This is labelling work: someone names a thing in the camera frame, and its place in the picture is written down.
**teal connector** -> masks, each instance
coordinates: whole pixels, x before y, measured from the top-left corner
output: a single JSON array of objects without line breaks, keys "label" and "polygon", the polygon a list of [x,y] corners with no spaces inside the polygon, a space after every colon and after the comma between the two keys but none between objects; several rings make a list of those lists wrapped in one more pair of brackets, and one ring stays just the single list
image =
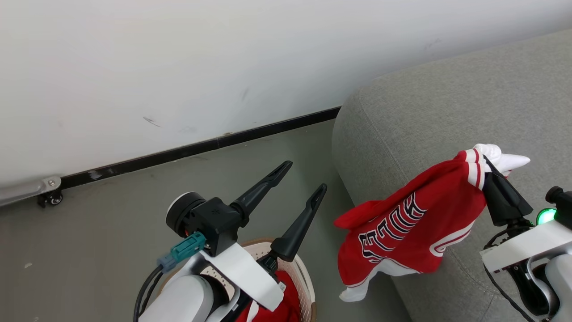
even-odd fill
[{"label": "teal connector", "polygon": [[171,248],[171,256],[173,259],[180,263],[183,260],[200,252],[206,243],[206,238],[198,231],[185,238],[182,242]]}]

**black baseboard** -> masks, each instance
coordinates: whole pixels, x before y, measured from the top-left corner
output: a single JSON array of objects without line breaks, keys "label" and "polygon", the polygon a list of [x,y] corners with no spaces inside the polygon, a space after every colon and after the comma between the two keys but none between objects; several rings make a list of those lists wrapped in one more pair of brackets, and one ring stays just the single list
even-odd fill
[{"label": "black baseboard", "polygon": [[212,140],[191,144],[157,154],[143,156],[138,159],[128,160],[125,162],[112,164],[110,166],[68,175],[62,178],[61,187],[62,189],[77,187],[82,184],[111,178],[116,175],[126,174],[152,166],[157,166],[159,164],[179,160],[195,154],[213,151],[219,148],[232,146],[234,144],[240,144],[250,140],[263,138],[268,135],[289,131],[291,129],[332,120],[336,118],[339,111],[340,107],[336,107],[326,111],[297,117],[295,119],[249,129],[244,132],[233,133]]}]

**grey upholstery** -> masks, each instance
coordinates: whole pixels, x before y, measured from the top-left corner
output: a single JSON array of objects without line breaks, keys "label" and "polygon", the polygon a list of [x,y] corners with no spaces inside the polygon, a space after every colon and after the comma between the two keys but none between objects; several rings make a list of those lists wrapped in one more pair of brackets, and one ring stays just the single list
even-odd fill
[{"label": "grey upholstery", "polygon": [[[345,102],[332,148],[358,204],[388,197],[476,143],[531,159],[510,180],[536,210],[548,206],[551,186],[572,190],[572,30],[380,77]],[[413,321],[524,320],[480,261],[495,231],[485,211],[436,273],[393,278]],[[496,279],[518,298],[506,273]]]}]

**green light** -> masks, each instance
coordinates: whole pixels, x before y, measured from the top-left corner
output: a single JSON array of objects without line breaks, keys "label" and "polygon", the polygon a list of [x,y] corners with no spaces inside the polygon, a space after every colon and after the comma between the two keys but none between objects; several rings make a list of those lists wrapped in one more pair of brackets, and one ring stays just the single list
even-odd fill
[{"label": "green light", "polygon": [[556,209],[546,208],[542,209],[537,216],[537,225],[541,225],[543,223],[549,222],[554,219],[554,215],[556,214]]}]

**perforated basket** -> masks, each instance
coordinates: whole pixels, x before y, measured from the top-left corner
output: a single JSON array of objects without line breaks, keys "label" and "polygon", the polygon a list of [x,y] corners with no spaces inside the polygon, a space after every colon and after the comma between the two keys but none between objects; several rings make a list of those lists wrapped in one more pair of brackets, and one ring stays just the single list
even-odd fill
[{"label": "perforated basket", "polygon": [[[270,244],[273,239],[271,238],[260,238],[253,239],[241,244],[241,246],[254,257],[254,259],[259,259],[260,257],[268,254],[270,252]],[[278,259],[278,270],[283,270],[290,275],[290,278],[296,286],[298,291],[298,297],[300,299],[300,322],[315,322],[316,321],[316,295],[314,294],[314,288],[312,286],[312,280],[310,275],[306,270],[306,266],[300,259],[298,255],[294,258],[294,261],[289,263],[281,259]],[[177,271],[171,273],[168,278],[163,282],[159,292],[163,290],[163,287],[170,280]],[[210,275],[217,280],[221,281],[224,288],[227,290],[229,299],[235,293],[235,289],[227,283],[227,281],[217,273],[212,267],[208,267],[201,272],[201,274]]]}]

